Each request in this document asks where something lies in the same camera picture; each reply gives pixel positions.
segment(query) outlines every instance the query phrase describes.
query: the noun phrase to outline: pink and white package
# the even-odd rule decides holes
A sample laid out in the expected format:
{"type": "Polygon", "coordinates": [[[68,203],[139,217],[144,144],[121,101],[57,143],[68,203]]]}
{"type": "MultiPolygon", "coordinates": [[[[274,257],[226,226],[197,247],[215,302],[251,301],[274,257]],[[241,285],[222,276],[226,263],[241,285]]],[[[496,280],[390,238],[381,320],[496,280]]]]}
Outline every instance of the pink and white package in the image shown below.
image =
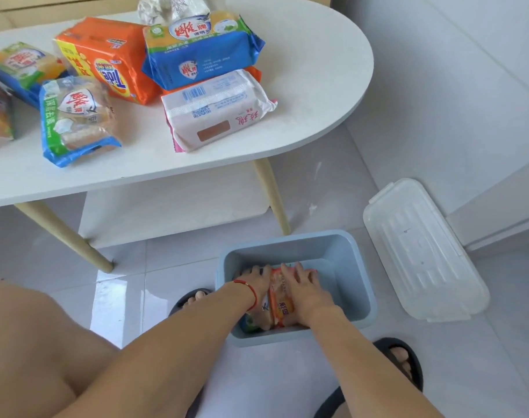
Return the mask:
{"type": "Polygon", "coordinates": [[[176,152],[191,152],[251,126],[278,105],[243,69],[164,95],[162,103],[176,152]]]}

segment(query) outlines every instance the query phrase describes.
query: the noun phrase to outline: blue plastic bin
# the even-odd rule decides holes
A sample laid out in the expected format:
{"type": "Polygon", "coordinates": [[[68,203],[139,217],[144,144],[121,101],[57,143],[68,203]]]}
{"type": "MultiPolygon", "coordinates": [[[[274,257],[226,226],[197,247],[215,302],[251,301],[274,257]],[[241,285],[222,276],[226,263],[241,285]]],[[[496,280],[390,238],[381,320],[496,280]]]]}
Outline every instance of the blue plastic bin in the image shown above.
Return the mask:
{"type": "MultiPolygon", "coordinates": [[[[220,257],[216,289],[232,281],[236,271],[254,265],[293,265],[300,261],[306,269],[317,269],[321,287],[357,328],[371,325],[377,316],[377,301],[371,288],[358,245],[347,232],[329,230],[251,242],[228,248],[220,257]]],[[[254,346],[309,337],[301,326],[246,334],[235,325],[228,340],[236,346],[254,346]]]]}

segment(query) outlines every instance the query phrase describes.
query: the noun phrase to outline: lower table shelf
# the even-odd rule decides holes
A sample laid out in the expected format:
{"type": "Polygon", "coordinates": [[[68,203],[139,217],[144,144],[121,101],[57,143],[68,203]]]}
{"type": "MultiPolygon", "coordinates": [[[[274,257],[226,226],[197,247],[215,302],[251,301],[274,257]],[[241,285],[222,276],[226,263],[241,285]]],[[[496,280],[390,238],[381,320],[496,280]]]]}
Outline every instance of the lower table shelf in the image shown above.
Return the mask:
{"type": "Polygon", "coordinates": [[[269,202],[251,162],[87,193],[79,234],[94,248],[264,214],[269,202]]]}

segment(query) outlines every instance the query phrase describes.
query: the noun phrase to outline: wooden table leg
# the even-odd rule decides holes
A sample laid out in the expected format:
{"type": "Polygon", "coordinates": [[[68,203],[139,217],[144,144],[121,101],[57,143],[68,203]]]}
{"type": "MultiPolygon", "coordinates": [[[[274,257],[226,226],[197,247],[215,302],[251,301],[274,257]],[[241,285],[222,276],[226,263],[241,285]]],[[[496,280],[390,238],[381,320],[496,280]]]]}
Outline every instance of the wooden table leg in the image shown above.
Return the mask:
{"type": "Polygon", "coordinates": [[[15,206],[99,270],[109,273],[114,269],[113,263],[88,245],[81,235],[67,226],[43,201],[21,202],[15,206]]]}
{"type": "Polygon", "coordinates": [[[270,207],[282,229],[282,233],[284,235],[290,234],[292,231],[289,229],[288,217],[284,210],[282,198],[280,197],[280,191],[278,190],[278,185],[276,184],[270,161],[268,161],[268,158],[261,158],[259,160],[253,160],[253,165],[255,166],[255,171],[261,181],[261,185],[268,195],[270,207]]]}

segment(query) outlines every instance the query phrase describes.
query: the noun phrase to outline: beige wooden cabinet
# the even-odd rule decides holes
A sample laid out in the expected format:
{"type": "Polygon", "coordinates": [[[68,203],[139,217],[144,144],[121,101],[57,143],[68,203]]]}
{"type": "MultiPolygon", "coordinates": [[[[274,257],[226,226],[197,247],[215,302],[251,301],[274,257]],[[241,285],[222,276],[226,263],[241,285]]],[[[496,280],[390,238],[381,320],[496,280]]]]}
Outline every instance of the beige wooden cabinet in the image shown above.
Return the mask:
{"type": "MultiPolygon", "coordinates": [[[[330,0],[311,0],[325,6],[330,0]]],[[[0,0],[0,31],[136,10],[138,0],[0,0]]]]}

